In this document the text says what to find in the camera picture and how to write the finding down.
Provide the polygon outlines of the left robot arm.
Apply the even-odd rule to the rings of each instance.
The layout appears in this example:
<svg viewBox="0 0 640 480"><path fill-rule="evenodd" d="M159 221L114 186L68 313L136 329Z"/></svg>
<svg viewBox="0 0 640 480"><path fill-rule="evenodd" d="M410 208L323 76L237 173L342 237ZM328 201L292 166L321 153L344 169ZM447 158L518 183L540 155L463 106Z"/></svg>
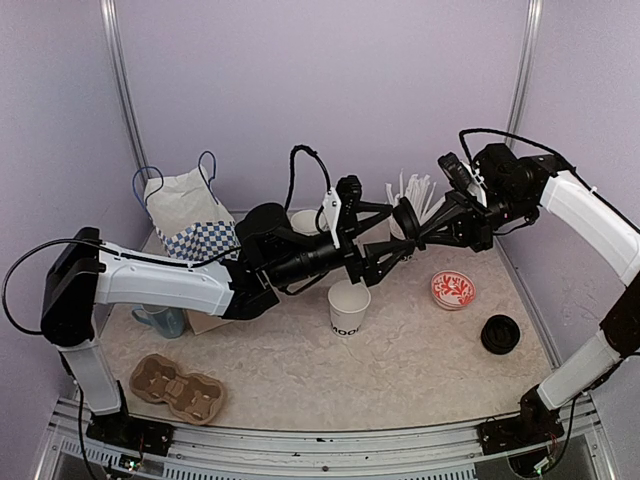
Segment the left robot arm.
<svg viewBox="0 0 640 480"><path fill-rule="evenodd" d="M94 329L98 304L151 304L199 311L225 320L255 319L327 273L344 268L369 286L416 245L417 216L406 199L365 202L357 177L329 185L325 230L293 230L287 205L264 203L237 224L238 245L199 262L148 255L104 242L85 227L58 241L61 254L46 279L38 335L58 350L102 430L121 445L140 434L137 418L112 375Z"/></svg>

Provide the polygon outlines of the black coffee cup lid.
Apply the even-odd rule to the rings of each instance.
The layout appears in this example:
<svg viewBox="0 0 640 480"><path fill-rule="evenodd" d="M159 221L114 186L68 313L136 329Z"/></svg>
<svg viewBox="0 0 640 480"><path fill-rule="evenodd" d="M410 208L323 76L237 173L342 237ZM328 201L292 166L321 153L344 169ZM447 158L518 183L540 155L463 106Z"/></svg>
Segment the black coffee cup lid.
<svg viewBox="0 0 640 480"><path fill-rule="evenodd" d="M401 197L392 210L392 216L408 240L416 240L420 234L420 225L411 202Z"/></svg>

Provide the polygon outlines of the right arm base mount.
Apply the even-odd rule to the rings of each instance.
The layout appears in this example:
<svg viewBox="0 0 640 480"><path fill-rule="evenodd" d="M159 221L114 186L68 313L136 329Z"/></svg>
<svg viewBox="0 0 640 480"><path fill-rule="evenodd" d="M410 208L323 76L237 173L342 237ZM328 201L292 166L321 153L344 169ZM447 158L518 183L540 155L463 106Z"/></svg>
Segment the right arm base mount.
<svg viewBox="0 0 640 480"><path fill-rule="evenodd" d="M565 429L559 420L548 424L529 424L520 416L483 422L477 427L484 455L545 443L552 437L562 437Z"/></svg>

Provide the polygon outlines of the white paper coffee cup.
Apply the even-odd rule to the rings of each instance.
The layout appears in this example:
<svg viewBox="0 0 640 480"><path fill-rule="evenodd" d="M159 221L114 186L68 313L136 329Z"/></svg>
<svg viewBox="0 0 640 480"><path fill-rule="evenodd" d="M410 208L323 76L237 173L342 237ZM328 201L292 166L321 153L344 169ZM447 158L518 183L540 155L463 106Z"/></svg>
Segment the white paper coffee cup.
<svg viewBox="0 0 640 480"><path fill-rule="evenodd" d="M328 302L332 332L340 337L351 337L360 331L371 293L362 283L341 280L330 287Z"/></svg>

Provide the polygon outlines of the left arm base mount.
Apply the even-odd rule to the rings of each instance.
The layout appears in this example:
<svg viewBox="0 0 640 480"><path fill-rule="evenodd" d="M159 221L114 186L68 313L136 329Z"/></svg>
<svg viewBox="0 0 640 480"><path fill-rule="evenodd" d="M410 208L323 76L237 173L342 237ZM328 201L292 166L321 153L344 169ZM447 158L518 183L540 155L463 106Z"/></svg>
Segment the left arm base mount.
<svg viewBox="0 0 640 480"><path fill-rule="evenodd" d="M92 416L87 436L105 444L162 457L172 445L174 427L129 415Z"/></svg>

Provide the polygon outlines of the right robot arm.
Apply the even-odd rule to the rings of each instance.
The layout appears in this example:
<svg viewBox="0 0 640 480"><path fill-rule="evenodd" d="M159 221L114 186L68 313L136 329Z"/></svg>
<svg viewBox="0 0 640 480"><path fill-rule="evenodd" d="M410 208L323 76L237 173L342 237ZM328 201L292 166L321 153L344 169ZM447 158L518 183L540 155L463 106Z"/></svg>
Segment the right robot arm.
<svg viewBox="0 0 640 480"><path fill-rule="evenodd" d="M560 409L598 387L639 351L639 229L589 186L559 152L535 141L536 156L518 158L504 143L486 145L461 161L449 153L438 164L451 189L423 223L403 230L418 248L438 244L488 250L502 226L534 224L541 210L586 241L616 273L625 290L597 332L519 401L518 414L481 424L486 453L561 437Z"/></svg>

